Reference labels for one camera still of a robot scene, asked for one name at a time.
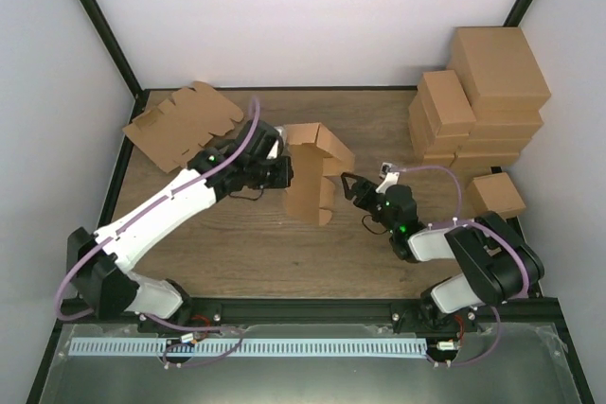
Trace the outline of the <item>cardboard box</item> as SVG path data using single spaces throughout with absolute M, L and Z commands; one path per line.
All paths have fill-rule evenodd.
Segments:
M 354 170 L 354 153 L 325 125 L 290 124 L 285 127 L 294 176 L 283 193 L 286 214 L 316 226 L 333 215 L 333 177 Z

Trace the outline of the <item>stack of cardboard blanks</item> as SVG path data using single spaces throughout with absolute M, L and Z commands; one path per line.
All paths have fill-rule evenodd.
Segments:
M 137 116 L 125 135 L 162 171 L 185 167 L 214 137 L 233 131 L 243 112 L 211 85 L 195 81 Z

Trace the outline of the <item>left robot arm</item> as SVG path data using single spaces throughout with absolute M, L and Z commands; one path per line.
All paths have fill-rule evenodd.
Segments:
M 67 239 L 67 283 L 88 308 L 110 320 L 124 312 L 161 320 L 171 331 L 193 321 L 190 296 L 175 281 L 134 272 L 160 240 L 186 220 L 244 188 L 285 189 L 294 176 L 284 152 L 287 132 L 248 121 L 234 140 L 198 152 L 161 191 L 131 213 L 93 233 L 76 229 Z

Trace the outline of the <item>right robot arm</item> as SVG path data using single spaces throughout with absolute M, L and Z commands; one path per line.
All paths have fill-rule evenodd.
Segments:
M 399 183 L 402 168 L 386 163 L 378 184 L 350 172 L 341 174 L 347 200 L 366 212 L 389 235 L 400 260 L 418 264 L 456 261 L 460 274 L 422 293 L 418 317 L 429 329 L 447 327 L 467 307 L 498 307 L 527 297 L 544 277 L 544 264 L 525 240 L 497 213 L 472 219 L 453 216 L 423 223 L 412 189 Z

